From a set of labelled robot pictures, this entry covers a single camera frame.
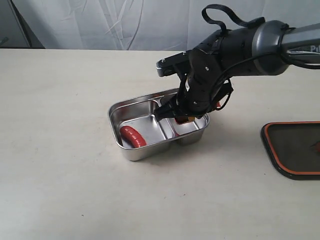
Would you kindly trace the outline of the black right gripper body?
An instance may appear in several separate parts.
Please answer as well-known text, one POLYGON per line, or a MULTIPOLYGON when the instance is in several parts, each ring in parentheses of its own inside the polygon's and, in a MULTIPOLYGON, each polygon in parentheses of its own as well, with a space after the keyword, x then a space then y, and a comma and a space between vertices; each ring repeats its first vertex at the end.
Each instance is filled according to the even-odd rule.
POLYGON ((177 94, 154 110, 157 121, 175 119, 177 117, 195 117, 223 108, 220 100, 230 98, 233 87, 230 80, 219 80, 222 68, 216 56, 204 53, 199 49, 191 50, 189 54, 190 71, 180 77, 177 94))

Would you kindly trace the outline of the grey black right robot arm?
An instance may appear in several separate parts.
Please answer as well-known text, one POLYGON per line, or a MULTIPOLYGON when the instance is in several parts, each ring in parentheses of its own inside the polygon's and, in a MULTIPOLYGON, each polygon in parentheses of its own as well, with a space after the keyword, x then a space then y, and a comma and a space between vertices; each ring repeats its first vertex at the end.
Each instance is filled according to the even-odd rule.
POLYGON ((319 24, 295 28, 272 20, 254 28, 217 30, 193 49, 157 62, 160 77, 175 74, 180 84, 154 116, 184 123, 219 111, 219 102, 233 92, 233 77, 277 76, 290 65, 318 69, 319 45, 319 24))

